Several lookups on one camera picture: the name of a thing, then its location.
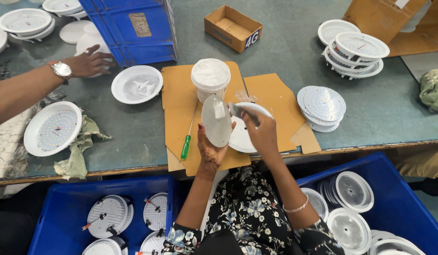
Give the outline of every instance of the black floral top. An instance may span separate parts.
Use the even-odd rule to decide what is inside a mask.
[[[323,220],[294,232],[271,186],[252,167],[230,170],[211,201],[205,236],[228,228],[246,255],[287,254],[293,240],[306,255],[344,255]],[[200,246],[199,230],[173,224],[163,255],[191,254]]]

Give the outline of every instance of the woman's left hand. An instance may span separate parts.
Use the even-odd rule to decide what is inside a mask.
[[[236,122],[232,123],[232,130],[235,128]],[[228,148],[228,143],[222,147],[218,148],[214,146],[206,137],[205,126],[199,123],[198,136],[198,147],[200,150],[200,155],[202,157],[202,164],[213,164],[219,167],[222,164],[222,160],[225,157],[225,152]]]

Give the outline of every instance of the cloth rag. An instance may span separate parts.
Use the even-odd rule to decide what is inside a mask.
[[[71,155],[69,159],[55,162],[55,172],[62,176],[63,179],[69,180],[71,177],[85,179],[87,170],[83,152],[93,146],[92,135],[97,135],[102,139],[112,139],[112,136],[106,136],[92,119],[82,115],[82,126],[79,135],[69,146]]]
[[[438,112],[438,69],[422,75],[420,90],[420,100],[429,106],[429,111]]]

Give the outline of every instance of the worktable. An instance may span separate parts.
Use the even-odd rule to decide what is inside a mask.
[[[243,77],[276,72],[295,95],[308,85],[336,90],[345,99],[347,112],[337,130],[314,132],[322,148],[317,154],[438,142],[438,114],[429,112],[421,103],[419,85],[400,57],[383,59],[381,73],[365,79],[345,80],[326,66],[318,25],[340,19],[350,3],[351,0],[173,1],[179,61],[150,66],[161,70],[216,58],[235,61]],[[261,38],[243,53],[204,31],[203,18],[223,4],[263,24]],[[12,9],[29,7],[37,5],[26,0],[0,4],[0,16]],[[56,19],[55,31],[43,42],[10,38],[11,47],[0,54],[0,63],[11,60],[11,75],[75,54],[75,45],[64,43],[58,36],[70,20]],[[110,71],[111,75],[97,78],[72,78],[68,86],[58,89],[67,95],[67,101],[75,102],[96,121],[105,134],[114,137],[106,141],[93,138],[93,147],[84,153],[88,176],[167,169],[161,95],[138,105],[123,104],[111,93],[112,80],[122,68],[116,66]],[[284,157],[303,156],[299,151],[300,148]],[[53,163],[68,157],[69,149],[50,157],[31,156],[27,176],[2,180],[0,184],[60,179]]]

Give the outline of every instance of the woman's right hand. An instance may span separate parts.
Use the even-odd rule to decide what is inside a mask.
[[[258,129],[249,114],[243,112],[243,120],[249,132],[250,140],[263,158],[280,156],[277,146],[276,121],[259,111],[246,107],[246,111],[258,116]]]

